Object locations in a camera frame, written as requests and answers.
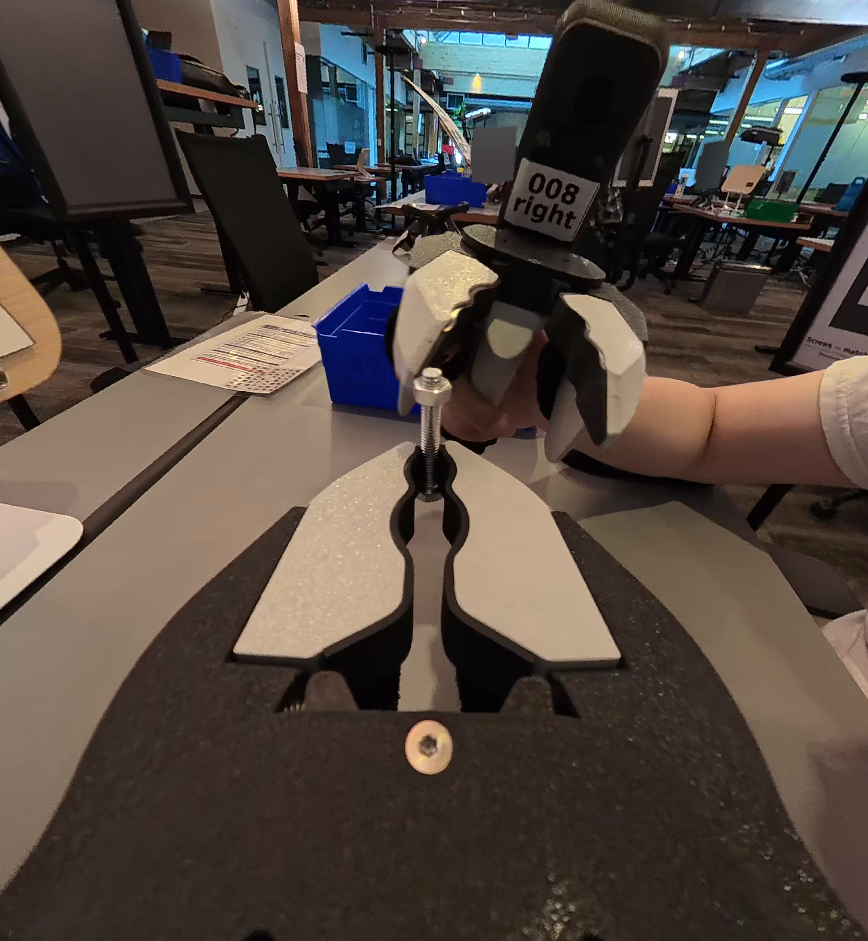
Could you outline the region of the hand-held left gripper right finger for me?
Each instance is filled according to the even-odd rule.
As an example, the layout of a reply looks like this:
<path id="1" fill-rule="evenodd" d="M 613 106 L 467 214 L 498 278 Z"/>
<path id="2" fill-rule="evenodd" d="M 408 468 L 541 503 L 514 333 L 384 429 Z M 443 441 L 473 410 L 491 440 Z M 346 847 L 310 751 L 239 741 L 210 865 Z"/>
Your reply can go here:
<path id="1" fill-rule="evenodd" d="M 620 651 L 544 500 L 455 441 L 444 508 L 459 511 L 444 588 L 458 614 L 541 670 L 615 667 Z"/>

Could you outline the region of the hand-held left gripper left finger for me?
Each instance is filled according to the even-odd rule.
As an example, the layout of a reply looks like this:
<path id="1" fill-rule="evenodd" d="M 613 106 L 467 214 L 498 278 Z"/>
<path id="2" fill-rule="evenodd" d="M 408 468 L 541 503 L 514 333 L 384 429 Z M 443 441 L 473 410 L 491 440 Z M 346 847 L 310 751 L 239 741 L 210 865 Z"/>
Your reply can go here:
<path id="1" fill-rule="evenodd" d="M 316 665 L 390 626 L 413 587 L 397 512 L 413 491 L 402 442 L 347 472 L 305 509 L 232 654 Z"/>

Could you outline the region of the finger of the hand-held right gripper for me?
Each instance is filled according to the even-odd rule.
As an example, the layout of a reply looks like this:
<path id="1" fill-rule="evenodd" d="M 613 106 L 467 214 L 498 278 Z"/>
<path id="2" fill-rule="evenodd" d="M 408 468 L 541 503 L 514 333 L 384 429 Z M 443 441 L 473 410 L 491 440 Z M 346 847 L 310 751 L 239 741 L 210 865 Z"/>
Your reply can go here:
<path id="1" fill-rule="evenodd" d="M 448 334 L 472 311 L 485 292 L 498 285 L 487 265 L 459 250 L 447 250 L 410 274 L 393 327 L 393 369 L 398 379 L 397 411 L 415 405 L 415 380 L 442 359 Z"/>
<path id="2" fill-rule="evenodd" d="M 545 454 L 561 462 L 585 435 L 597 448 L 629 426 L 646 379 L 644 345 L 616 303 L 563 293 L 544 332 Z"/>

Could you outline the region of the thin long bolt with nut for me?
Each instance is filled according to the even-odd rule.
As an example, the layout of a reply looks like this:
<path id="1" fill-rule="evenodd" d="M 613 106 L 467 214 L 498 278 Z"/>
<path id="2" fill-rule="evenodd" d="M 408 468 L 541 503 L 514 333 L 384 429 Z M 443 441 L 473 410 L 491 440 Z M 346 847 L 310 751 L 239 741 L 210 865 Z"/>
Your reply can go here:
<path id="1" fill-rule="evenodd" d="M 441 419 L 444 407 L 451 400 L 452 386 L 442 370 L 425 367 L 414 380 L 415 401 L 420 408 L 420 447 L 424 464 L 423 488 L 425 501 L 438 500 L 438 461 L 441 449 Z"/>

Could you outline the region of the person's right forearm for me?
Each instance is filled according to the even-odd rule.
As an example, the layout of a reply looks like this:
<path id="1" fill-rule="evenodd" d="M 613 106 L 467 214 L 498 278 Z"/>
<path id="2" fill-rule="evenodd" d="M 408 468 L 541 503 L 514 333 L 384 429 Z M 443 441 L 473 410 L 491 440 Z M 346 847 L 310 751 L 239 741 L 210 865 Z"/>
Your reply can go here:
<path id="1" fill-rule="evenodd" d="M 576 449 L 620 471 L 700 484 L 850 485 L 822 426 L 824 375 L 716 388 L 649 376 L 622 435 L 600 447 L 582 432 Z"/>

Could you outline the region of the person's right hand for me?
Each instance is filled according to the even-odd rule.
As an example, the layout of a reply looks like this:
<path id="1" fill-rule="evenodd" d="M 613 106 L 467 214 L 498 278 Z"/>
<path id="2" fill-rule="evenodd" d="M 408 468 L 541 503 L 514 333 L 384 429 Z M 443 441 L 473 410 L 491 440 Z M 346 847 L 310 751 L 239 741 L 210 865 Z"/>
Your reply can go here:
<path id="1" fill-rule="evenodd" d="M 565 377 L 562 356 L 554 347 L 547 352 L 547 343 L 545 332 L 535 335 L 498 406 L 475 390 L 467 374 L 453 382 L 451 398 L 441 411 L 447 438 L 481 453 L 519 430 L 545 430 Z"/>

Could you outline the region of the grey trash can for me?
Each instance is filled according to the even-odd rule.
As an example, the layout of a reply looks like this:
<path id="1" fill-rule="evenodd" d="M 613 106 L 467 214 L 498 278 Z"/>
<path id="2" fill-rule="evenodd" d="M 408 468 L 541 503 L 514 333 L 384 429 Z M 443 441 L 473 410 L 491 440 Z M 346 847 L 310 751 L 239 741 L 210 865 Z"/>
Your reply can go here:
<path id="1" fill-rule="evenodd" d="M 732 261 L 716 263 L 695 301 L 710 312 L 748 314 L 771 273 L 769 265 Z"/>

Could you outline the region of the wooden office desk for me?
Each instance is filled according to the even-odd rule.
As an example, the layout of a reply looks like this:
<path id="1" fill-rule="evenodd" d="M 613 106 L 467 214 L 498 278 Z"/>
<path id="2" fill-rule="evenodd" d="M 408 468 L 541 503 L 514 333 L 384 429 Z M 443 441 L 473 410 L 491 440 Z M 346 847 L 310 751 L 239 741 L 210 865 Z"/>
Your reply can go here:
<path id="1" fill-rule="evenodd" d="M 352 215 L 356 230 L 366 230 L 364 182 L 357 180 L 356 171 L 315 168 L 278 168 L 277 176 L 286 188 L 295 216 L 305 232 L 310 218 L 320 222 L 330 247 L 354 248 L 356 242 L 345 239 L 342 217 Z"/>
<path id="2" fill-rule="evenodd" d="M 675 280 L 699 280 L 691 272 L 695 257 L 710 229 L 719 229 L 728 226 L 732 229 L 745 230 L 746 239 L 739 249 L 736 260 L 744 262 L 757 245 L 761 237 L 770 237 L 778 242 L 786 243 L 781 258 L 774 266 L 775 273 L 786 273 L 797 262 L 802 248 L 799 245 L 800 237 L 819 237 L 832 227 L 840 227 L 848 217 L 849 212 L 836 210 L 823 204 L 799 203 L 788 204 L 791 208 L 791 218 L 787 221 L 771 219 L 757 219 L 745 215 L 735 215 L 716 209 L 700 208 L 694 204 L 684 204 L 671 201 L 669 208 L 686 218 L 695 220 L 691 230 L 683 241 L 682 249 L 675 264 Z"/>

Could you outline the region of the laminated paper sheet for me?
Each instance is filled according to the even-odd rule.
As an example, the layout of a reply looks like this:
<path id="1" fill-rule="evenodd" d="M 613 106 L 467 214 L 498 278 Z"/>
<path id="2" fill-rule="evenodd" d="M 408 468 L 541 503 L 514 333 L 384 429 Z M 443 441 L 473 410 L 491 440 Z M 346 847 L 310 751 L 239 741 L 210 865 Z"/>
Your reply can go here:
<path id="1" fill-rule="evenodd" d="M 261 314 L 151 363 L 146 371 L 232 393 L 269 395 L 322 360 L 314 327 Z"/>

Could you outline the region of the black floor lamp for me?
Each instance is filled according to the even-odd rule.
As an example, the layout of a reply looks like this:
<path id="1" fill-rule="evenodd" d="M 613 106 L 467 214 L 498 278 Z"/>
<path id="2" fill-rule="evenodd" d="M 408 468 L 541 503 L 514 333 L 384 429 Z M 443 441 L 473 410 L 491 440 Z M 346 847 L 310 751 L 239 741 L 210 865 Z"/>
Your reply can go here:
<path id="1" fill-rule="evenodd" d="M 809 171 L 807 179 L 805 180 L 798 196 L 795 199 L 795 203 L 797 206 L 800 206 L 800 204 L 804 202 L 806 193 L 808 192 L 811 184 L 815 182 L 820 168 L 825 162 L 827 155 L 829 154 L 830 149 L 833 147 L 843 124 L 846 122 L 846 119 L 850 115 L 850 112 L 856 103 L 857 97 L 862 92 L 864 87 L 868 86 L 868 70 L 845 73 L 841 75 L 840 81 L 844 85 L 852 86 L 853 90 L 851 91 L 850 96 L 848 100 L 846 101 L 846 104 L 843 110 L 841 111 L 840 116 L 838 120 L 836 121 L 836 124 L 832 132 L 830 133 L 824 146 L 822 147 L 821 152 L 815 164 L 813 165 L 811 171 Z"/>

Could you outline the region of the white marker sign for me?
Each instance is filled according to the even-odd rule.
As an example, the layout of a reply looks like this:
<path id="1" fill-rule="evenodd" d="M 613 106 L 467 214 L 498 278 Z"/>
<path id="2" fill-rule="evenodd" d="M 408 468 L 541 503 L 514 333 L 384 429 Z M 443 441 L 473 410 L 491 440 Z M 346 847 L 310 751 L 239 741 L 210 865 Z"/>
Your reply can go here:
<path id="1" fill-rule="evenodd" d="M 795 375 L 868 355 L 868 178 L 769 370 Z"/>

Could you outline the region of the black bag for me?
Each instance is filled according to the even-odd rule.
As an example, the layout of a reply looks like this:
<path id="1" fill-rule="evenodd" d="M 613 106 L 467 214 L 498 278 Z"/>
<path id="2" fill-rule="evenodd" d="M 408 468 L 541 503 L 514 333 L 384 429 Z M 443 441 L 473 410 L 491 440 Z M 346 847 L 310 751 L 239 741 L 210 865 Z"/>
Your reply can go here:
<path id="1" fill-rule="evenodd" d="M 219 93 L 231 98 L 250 99 L 245 88 L 236 86 L 227 76 L 215 68 L 189 54 L 178 53 L 178 57 L 182 85 Z"/>

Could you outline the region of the black framed easel board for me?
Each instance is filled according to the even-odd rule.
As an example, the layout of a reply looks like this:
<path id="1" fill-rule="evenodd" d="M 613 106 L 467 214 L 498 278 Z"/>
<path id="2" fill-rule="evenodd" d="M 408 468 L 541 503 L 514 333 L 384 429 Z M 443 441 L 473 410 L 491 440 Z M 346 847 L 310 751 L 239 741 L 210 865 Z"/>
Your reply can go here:
<path id="1" fill-rule="evenodd" d="M 0 1 L 0 100 L 124 358 L 182 344 L 133 226 L 193 205 L 132 4 Z"/>

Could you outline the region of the instruction sheet on wooden stand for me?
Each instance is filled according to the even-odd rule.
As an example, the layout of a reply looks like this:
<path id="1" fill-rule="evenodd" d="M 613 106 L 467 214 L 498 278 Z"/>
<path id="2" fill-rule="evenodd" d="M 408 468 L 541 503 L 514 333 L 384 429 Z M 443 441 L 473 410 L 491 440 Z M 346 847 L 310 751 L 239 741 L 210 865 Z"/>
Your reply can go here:
<path id="1" fill-rule="evenodd" d="M 0 405 L 49 378 L 61 357 L 60 329 L 46 303 L 0 246 L 0 304 L 34 341 L 3 359 L 10 387 Z M 0 616 L 78 546 L 83 524 L 74 517 L 0 502 Z"/>

